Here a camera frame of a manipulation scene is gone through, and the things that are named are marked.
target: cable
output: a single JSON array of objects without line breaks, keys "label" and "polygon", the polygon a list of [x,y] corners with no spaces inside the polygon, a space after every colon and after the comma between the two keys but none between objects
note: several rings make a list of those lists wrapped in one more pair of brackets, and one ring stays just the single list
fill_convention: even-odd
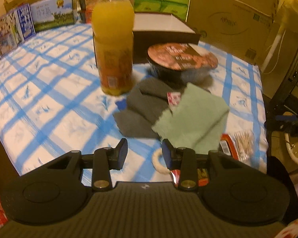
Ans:
[{"label": "cable", "polygon": [[272,44],[266,48],[265,52],[272,47]]},{"label": "cable", "polygon": [[276,63],[275,63],[275,66],[273,67],[273,69],[272,69],[270,72],[267,72],[267,73],[264,73],[264,72],[263,72],[263,75],[270,74],[270,73],[272,73],[273,70],[275,70],[276,65],[277,65],[277,63],[278,63],[279,53],[280,53],[280,49],[282,48],[282,43],[283,43],[283,39],[284,39],[285,33],[286,33],[286,30],[284,31],[284,34],[283,34],[282,39],[281,39],[281,42],[280,42],[280,46],[279,46],[279,50],[278,50],[278,56],[277,56],[277,61],[276,61]]},{"label": "cable", "polygon": [[[272,138],[280,138],[280,139],[283,139],[281,137],[278,137],[278,136],[271,136]],[[291,147],[293,146],[293,144],[291,144],[289,141],[283,139],[286,143],[288,143]]]}]

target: table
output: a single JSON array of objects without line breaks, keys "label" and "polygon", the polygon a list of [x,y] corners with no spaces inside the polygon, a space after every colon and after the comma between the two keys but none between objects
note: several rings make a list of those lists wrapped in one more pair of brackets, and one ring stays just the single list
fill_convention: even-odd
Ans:
[{"label": "table", "polygon": [[[255,153],[249,164],[266,172],[268,145],[258,67],[208,44],[199,45],[219,60],[208,89],[230,106],[225,132],[251,129]],[[134,65],[138,81],[146,76],[147,67]],[[0,61],[0,140],[20,175],[70,150],[89,154],[115,147],[122,135],[112,113],[122,99],[101,91],[90,25],[40,32]],[[127,140],[123,169],[111,171],[113,184],[171,180],[151,163],[152,153],[161,146],[158,140]],[[82,182],[90,185],[90,170],[84,171]]]}]

